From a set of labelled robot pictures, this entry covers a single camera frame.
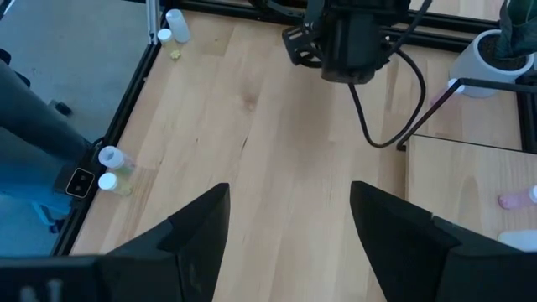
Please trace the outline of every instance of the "potted plant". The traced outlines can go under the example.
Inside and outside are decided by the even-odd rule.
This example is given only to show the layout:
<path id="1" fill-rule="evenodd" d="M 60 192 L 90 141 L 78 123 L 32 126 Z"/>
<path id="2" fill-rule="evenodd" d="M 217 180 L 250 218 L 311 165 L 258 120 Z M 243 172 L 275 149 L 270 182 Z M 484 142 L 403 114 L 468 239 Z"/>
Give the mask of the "potted plant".
<path id="1" fill-rule="evenodd" d="M 459 55 L 450 78 L 514 83 L 534 65 L 537 52 L 537 0 L 504 0 L 500 29 L 479 34 Z M 466 87 L 463 94 L 488 97 L 493 89 Z"/>

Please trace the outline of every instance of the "pink object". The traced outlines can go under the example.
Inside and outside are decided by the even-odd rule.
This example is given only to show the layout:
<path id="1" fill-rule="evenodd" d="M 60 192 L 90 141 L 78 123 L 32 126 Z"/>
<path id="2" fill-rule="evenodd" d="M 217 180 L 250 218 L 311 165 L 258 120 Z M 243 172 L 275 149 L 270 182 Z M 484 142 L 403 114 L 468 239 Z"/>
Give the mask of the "pink object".
<path id="1" fill-rule="evenodd" d="M 444 93 L 446 93 L 446 91 L 450 89 L 451 85 L 455 84 L 455 82 L 456 82 L 456 79 L 449 80 L 447 82 L 446 88 L 438 91 L 438 93 L 435 96 L 433 96 L 433 98 L 430 99 L 430 104 L 435 105 L 435 103 L 438 102 L 438 100 L 440 100 L 440 98 L 444 95 Z M 450 97 L 460 95 L 464 91 L 464 88 L 465 88 L 464 85 L 459 86 L 459 88 L 457 88 Z"/>
<path id="2" fill-rule="evenodd" d="M 537 205 L 537 185 L 527 190 L 500 195 L 498 204 L 506 210 Z"/>

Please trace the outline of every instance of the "gray floor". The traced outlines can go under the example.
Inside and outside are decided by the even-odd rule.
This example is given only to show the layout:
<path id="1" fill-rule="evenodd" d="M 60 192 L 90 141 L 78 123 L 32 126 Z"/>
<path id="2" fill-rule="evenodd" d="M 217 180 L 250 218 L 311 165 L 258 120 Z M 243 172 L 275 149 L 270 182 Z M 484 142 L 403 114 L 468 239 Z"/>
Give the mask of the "gray floor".
<path id="1" fill-rule="evenodd" d="M 70 124 L 101 137 L 147 44 L 145 6 L 121 0 L 16 0 L 0 48 L 44 102 L 71 107 Z M 48 233 L 24 200 L 0 196 L 0 256 L 48 254 Z"/>

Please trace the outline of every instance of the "blue jeans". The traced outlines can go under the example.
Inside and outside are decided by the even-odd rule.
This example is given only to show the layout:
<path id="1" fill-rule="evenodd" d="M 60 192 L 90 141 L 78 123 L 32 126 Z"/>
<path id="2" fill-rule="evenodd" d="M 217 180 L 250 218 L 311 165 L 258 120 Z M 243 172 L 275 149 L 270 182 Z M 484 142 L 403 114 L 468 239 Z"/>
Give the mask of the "blue jeans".
<path id="1" fill-rule="evenodd" d="M 0 192 L 68 211 L 71 198 L 53 184 L 63 164 L 76 164 L 90 144 L 1 60 L 0 142 Z"/>

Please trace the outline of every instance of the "black metal frame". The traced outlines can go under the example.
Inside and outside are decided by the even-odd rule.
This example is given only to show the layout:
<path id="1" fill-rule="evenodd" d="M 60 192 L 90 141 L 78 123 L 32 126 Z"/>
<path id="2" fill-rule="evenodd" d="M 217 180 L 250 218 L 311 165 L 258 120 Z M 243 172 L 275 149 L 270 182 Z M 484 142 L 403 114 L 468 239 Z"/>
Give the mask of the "black metal frame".
<path id="1" fill-rule="evenodd" d="M 142 3 L 143 0 L 127 0 Z M 250 20 L 258 20 L 270 23 L 277 23 L 283 25 L 297 25 L 301 23 L 301 19 L 297 17 L 289 17 L 281 14 L 261 12 L 251 5 L 239 5 L 233 3 L 224 3 L 214 0 L 161 0 L 161 5 L 165 7 L 165 10 L 170 8 L 180 8 L 184 10 L 197 11 L 202 13 L 212 13 L 222 16 L 245 18 Z M 279 0 L 278 4 L 289 6 L 292 8 L 304 8 L 304 2 L 296 0 Z M 415 18 L 415 11 L 411 11 L 405 23 L 411 23 Z M 489 29 L 497 29 L 498 22 L 490 20 L 482 20 L 476 18 L 456 17 L 440 13 L 427 13 L 421 20 L 420 26 L 431 27 L 436 29 L 454 30 L 457 32 L 468 34 L 479 34 Z M 390 40 L 397 40 L 404 32 L 403 29 L 395 29 L 383 27 L 381 28 L 383 34 L 389 36 Z M 407 41 L 407 44 L 447 50 L 452 52 L 462 52 L 472 41 L 470 39 L 464 39 L 456 36 L 450 36 L 446 34 L 431 34 L 420 32 L 419 30 L 412 33 Z M 112 120 L 112 123 L 104 138 L 105 144 L 115 145 L 119 141 L 123 133 L 123 129 L 127 124 L 128 118 L 134 105 L 138 99 L 138 95 L 142 90 L 144 84 L 144 78 L 149 73 L 151 66 L 159 51 L 158 45 L 148 45 L 138 68 L 136 69 L 131 83 L 128 86 L 127 91 L 122 99 L 122 102 L 117 109 L 116 115 Z M 520 118 L 520 131 L 522 138 L 522 148 L 524 152 L 537 154 L 537 101 L 535 100 L 536 90 L 533 87 L 524 85 L 512 85 L 503 84 L 496 86 L 496 84 L 489 81 L 478 81 L 473 79 L 460 79 L 456 86 L 453 86 L 448 90 L 451 94 L 459 85 L 468 86 L 482 86 L 499 88 L 508 91 L 518 91 L 517 99 L 519 106 L 519 118 Z M 537 81 L 519 81 L 519 84 L 535 85 Z M 405 148 L 404 142 L 408 140 L 409 136 L 415 131 L 447 100 L 449 95 L 442 97 L 442 100 L 438 101 L 415 125 L 410 129 L 398 143 L 398 148 Z M 104 172 L 104 169 L 99 169 L 96 172 L 98 177 Z M 90 194 L 73 207 L 71 213 L 67 217 L 65 226 L 60 232 L 60 236 L 54 246 L 52 255 L 67 255 L 69 254 L 79 230 L 81 229 L 82 222 L 84 221 L 86 214 L 91 206 L 91 202 L 96 194 L 97 188 L 91 189 Z"/>

